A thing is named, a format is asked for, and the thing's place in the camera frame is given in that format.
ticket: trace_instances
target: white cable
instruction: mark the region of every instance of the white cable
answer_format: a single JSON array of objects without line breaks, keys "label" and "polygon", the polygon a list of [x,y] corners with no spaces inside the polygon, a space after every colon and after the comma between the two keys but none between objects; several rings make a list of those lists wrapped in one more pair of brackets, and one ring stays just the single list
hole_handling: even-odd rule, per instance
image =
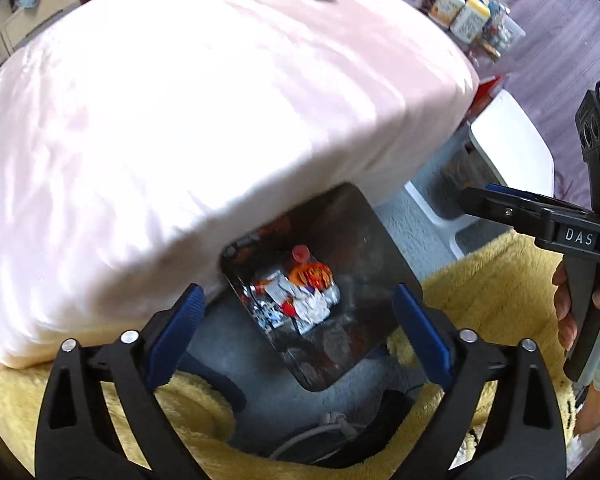
[{"label": "white cable", "polygon": [[[362,430],[362,429],[364,429],[364,425],[363,424],[349,424],[346,421],[345,421],[345,423],[350,428],[355,428],[356,430]],[[311,428],[310,430],[307,430],[304,433],[300,433],[300,434],[296,435],[295,437],[290,438],[289,440],[287,440],[282,446],[280,446],[273,453],[271,453],[271,455],[269,456],[269,458],[271,460],[275,460],[281,454],[283,454],[287,449],[289,449],[290,447],[294,446],[298,442],[302,442],[303,440],[311,438],[312,436],[316,436],[316,435],[320,435],[322,433],[327,433],[328,431],[336,431],[336,430],[343,431],[343,424],[340,423],[340,422],[338,422],[336,424],[327,424],[325,426],[318,426],[317,428]],[[348,440],[352,440],[352,437],[347,436],[347,439]]]}]

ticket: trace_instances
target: red object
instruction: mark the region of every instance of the red object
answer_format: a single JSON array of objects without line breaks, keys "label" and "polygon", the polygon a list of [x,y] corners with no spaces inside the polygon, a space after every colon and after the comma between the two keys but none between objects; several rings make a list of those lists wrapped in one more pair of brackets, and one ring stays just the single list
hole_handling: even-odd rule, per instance
[{"label": "red object", "polygon": [[286,314],[289,317],[298,317],[298,313],[294,309],[294,306],[288,301],[285,301],[280,305],[280,310],[282,311],[282,314]]},{"label": "red object", "polygon": [[499,75],[497,77],[494,77],[493,79],[482,83],[480,86],[478,86],[478,91],[475,93],[475,97],[474,97],[474,102],[471,103],[471,106],[474,106],[475,104],[477,104],[478,102],[480,102],[484,97],[487,97],[488,94],[491,94],[491,91],[500,83],[502,83],[502,80],[504,79],[503,75]]},{"label": "red object", "polygon": [[331,269],[320,262],[300,264],[289,273],[289,281],[297,286],[312,286],[323,291],[333,285]]},{"label": "red object", "polygon": [[311,257],[311,253],[309,252],[309,247],[306,245],[296,245],[291,251],[291,255],[294,260],[299,264],[305,264],[309,261]]}]

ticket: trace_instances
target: human hand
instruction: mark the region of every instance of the human hand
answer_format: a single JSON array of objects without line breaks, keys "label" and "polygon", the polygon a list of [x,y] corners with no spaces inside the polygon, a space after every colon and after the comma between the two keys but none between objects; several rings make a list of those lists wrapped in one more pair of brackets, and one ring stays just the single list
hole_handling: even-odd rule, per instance
[{"label": "human hand", "polygon": [[[571,316],[571,297],[567,287],[567,271],[561,262],[555,269],[551,282],[558,286],[554,294],[555,313],[558,317],[558,340],[565,349],[570,349],[578,334],[576,322]],[[593,293],[593,303],[600,309],[600,286]]]}]

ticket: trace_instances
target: clamp handle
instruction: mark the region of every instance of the clamp handle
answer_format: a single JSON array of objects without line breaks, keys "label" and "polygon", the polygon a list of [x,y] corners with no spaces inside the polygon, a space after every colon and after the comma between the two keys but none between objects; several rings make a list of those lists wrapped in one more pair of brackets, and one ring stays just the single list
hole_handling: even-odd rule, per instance
[{"label": "clamp handle", "polygon": [[586,386],[593,380],[600,362],[600,310],[591,299],[600,284],[600,264],[566,254],[564,267],[571,297],[571,315],[578,333],[564,364],[564,373],[577,384]]}]

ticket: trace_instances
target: black handheld device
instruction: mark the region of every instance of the black handheld device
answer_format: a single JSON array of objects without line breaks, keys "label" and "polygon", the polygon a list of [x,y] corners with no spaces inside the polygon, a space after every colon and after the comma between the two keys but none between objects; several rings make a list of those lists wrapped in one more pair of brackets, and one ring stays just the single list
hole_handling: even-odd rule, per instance
[{"label": "black handheld device", "polygon": [[600,362],[600,310],[591,299],[600,284],[600,82],[587,92],[576,125],[589,167],[593,211],[497,185],[467,188],[459,203],[468,214],[509,225],[535,237],[538,247],[564,254],[571,313],[578,327],[564,371],[572,381],[589,384]]}]

